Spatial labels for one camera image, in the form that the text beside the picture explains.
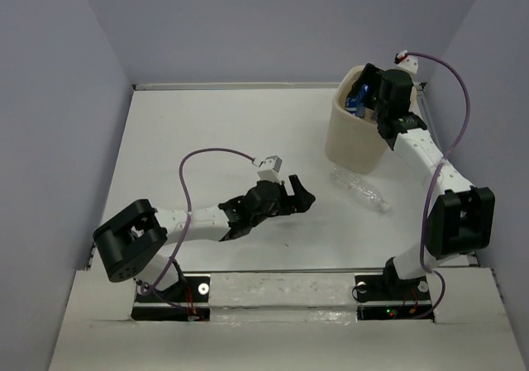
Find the blue label bottle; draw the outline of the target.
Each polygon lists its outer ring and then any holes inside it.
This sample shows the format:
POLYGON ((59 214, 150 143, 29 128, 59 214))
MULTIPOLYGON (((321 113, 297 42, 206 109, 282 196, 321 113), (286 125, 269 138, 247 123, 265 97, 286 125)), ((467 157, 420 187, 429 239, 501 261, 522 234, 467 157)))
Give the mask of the blue label bottle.
POLYGON ((353 114, 356 115, 358 111, 363 107, 363 104, 361 101, 358 101, 356 98, 348 96, 345 101, 344 109, 353 114))
POLYGON ((357 90, 351 89, 348 96, 356 98, 358 101, 361 101, 363 104, 363 107, 358 111, 358 113, 355 115, 356 117, 360 119, 365 118, 365 105, 364 100, 365 96, 367 95, 367 92, 369 91, 369 86, 366 84, 361 84, 357 90))

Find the clear unlabeled bottle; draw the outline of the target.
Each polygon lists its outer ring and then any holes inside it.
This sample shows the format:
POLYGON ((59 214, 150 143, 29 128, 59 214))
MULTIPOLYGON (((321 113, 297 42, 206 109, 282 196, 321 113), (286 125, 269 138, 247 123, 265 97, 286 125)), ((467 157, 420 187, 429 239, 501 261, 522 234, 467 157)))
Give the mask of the clear unlabeled bottle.
POLYGON ((335 166, 331 171, 331 181, 342 193, 373 212, 384 214, 391 208, 381 192, 357 173, 335 166))

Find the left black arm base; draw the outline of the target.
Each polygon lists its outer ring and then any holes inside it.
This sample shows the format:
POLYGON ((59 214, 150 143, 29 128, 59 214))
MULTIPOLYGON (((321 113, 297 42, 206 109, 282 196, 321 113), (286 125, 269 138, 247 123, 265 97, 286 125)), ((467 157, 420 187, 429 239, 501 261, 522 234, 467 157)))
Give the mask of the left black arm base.
POLYGON ((162 292, 143 296, 137 293, 131 309, 134 321, 209 321, 211 276, 191 273, 184 282, 162 292))

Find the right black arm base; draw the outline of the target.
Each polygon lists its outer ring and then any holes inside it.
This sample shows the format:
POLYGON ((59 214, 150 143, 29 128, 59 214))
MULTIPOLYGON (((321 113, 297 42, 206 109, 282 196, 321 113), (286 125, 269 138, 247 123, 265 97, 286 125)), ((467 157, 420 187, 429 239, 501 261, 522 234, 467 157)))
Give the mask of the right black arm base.
POLYGON ((351 295, 358 303, 358 321, 434 319, 431 314, 433 301, 425 277, 387 288, 382 274, 360 274, 355 276, 351 295))

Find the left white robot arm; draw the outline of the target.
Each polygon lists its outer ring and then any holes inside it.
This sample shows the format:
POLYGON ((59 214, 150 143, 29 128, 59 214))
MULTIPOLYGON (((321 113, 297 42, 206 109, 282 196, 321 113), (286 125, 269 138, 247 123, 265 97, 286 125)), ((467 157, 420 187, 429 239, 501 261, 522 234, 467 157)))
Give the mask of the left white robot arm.
POLYGON ((108 280, 134 279, 146 288, 154 285, 161 298, 173 301, 183 291, 183 274, 160 253, 162 247, 181 239, 237 240, 269 218, 307 212, 316 197, 297 175, 288 179, 292 194, 283 182, 260 180, 245 195, 191 212, 156 208, 147 199, 134 201, 93 233, 108 280))

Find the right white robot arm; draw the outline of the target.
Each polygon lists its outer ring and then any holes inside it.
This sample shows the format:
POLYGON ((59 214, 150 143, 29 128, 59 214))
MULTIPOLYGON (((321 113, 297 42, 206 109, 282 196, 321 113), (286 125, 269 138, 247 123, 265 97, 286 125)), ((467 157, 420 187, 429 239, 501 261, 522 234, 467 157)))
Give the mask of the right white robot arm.
POLYGON ((380 137, 427 191, 418 243, 384 266, 379 286, 391 298, 401 297, 448 259, 488 247, 493 227, 493 191, 473 185, 435 145, 427 124, 411 110, 413 89, 409 72, 366 64, 345 103, 372 113, 380 137))

